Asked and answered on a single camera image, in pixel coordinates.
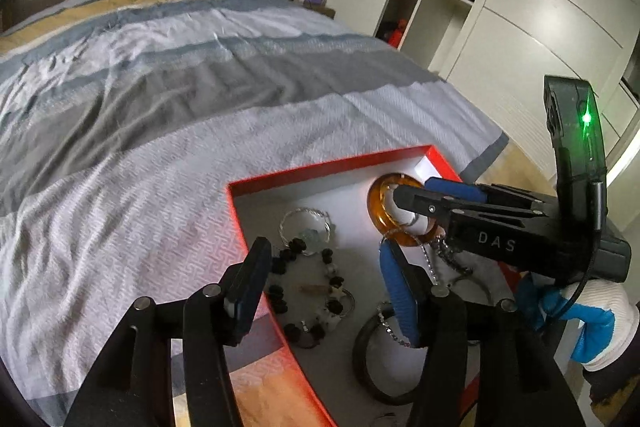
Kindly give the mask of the right blue white gloved hand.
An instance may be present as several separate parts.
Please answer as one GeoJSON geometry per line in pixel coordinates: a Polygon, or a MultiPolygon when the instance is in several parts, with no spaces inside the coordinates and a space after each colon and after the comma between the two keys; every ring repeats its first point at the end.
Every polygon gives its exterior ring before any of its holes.
{"type": "Polygon", "coordinates": [[[558,289],[539,285],[535,277],[527,274],[518,285],[516,303],[536,331],[550,317],[579,321],[580,333],[572,359],[594,373],[626,355],[639,334],[639,309],[621,283],[591,280],[567,308],[575,291],[576,284],[558,289]]]}

